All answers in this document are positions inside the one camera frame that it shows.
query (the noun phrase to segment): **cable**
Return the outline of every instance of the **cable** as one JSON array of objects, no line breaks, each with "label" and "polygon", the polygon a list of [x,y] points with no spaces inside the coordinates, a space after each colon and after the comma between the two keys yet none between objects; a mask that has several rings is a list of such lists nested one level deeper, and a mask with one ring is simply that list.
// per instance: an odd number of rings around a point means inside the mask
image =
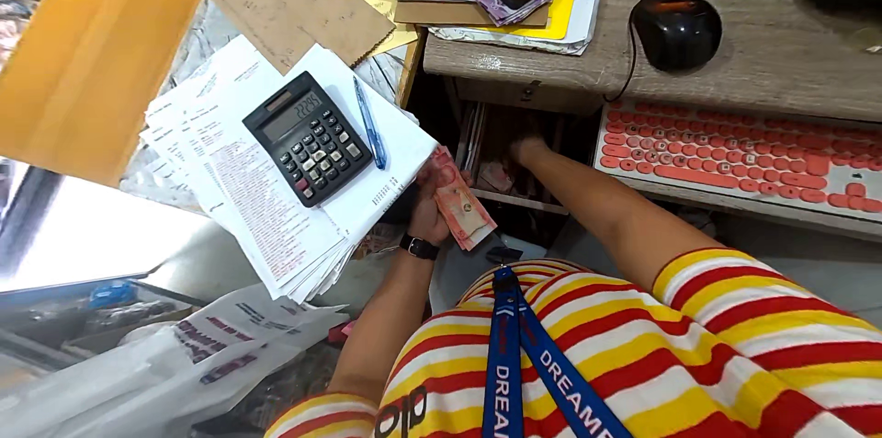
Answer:
[{"label": "cable", "polygon": [[622,86],[622,90],[615,97],[608,99],[606,94],[603,94],[603,100],[606,102],[615,102],[619,99],[619,97],[624,94],[624,91],[628,88],[628,85],[631,83],[631,78],[634,76],[634,67],[637,66],[637,42],[634,40],[634,10],[631,10],[631,15],[628,16],[628,35],[631,37],[631,70],[628,71],[628,79],[624,81],[624,86]]}]

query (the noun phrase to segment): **keyboard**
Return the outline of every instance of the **keyboard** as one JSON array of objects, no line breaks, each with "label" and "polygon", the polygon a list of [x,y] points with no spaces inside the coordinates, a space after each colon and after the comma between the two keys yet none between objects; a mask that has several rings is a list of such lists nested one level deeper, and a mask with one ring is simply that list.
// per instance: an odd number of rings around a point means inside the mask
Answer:
[{"label": "keyboard", "polygon": [[882,130],[871,123],[613,102],[602,110],[594,167],[882,222]]}]

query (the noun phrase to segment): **wooden desk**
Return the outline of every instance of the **wooden desk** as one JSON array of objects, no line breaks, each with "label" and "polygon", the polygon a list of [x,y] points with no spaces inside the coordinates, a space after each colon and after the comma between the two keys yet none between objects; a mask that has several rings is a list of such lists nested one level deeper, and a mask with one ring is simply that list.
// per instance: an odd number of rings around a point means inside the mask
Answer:
[{"label": "wooden desk", "polygon": [[[707,0],[722,16],[716,57],[675,76],[639,56],[627,96],[727,108],[775,110],[882,122],[882,57],[850,49],[797,0]],[[424,69],[535,89],[615,94],[630,65],[626,23],[638,0],[601,0],[594,38],[581,57],[429,37]]]},{"label": "wooden desk", "polygon": [[[798,0],[707,1],[723,22],[716,57],[700,71],[671,75],[650,66],[638,42],[626,96],[882,122],[882,57],[850,49],[828,26],[843,23]],[[580,57],[430,36],[424,69],[454,77],[466,100],[590,114],[600,105],[597,94],[616,94],[625,81],[626,22],[637,2],[601,0],[594,39]],[[878,222],[620,179],[656,198],[882,241]]]}]

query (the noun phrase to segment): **computer mouse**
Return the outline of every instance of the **computer mouse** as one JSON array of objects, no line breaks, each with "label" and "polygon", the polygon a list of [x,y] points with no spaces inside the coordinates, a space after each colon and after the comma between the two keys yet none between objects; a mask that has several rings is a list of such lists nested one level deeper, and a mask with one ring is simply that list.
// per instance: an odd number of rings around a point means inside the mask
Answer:
[{"label": "computer mouse", "polygon": [[689,71],[720,47],[720,14],[706,0],[640,0],[631,22],[646,59],[662,71]]}]

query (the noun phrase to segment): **black watch strap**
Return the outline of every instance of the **black watch strap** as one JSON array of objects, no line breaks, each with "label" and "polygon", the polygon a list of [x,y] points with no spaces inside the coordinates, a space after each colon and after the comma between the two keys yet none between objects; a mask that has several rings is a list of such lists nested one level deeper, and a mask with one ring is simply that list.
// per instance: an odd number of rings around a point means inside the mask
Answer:
[{"label": "black watch strap", "polygon": [[413,255],[417,259],[428,259],[434,261],[441,249],[427,242],[424,239],[415,239],[407,233],[401,237],[401,248],[407,250],[407,253]]}]

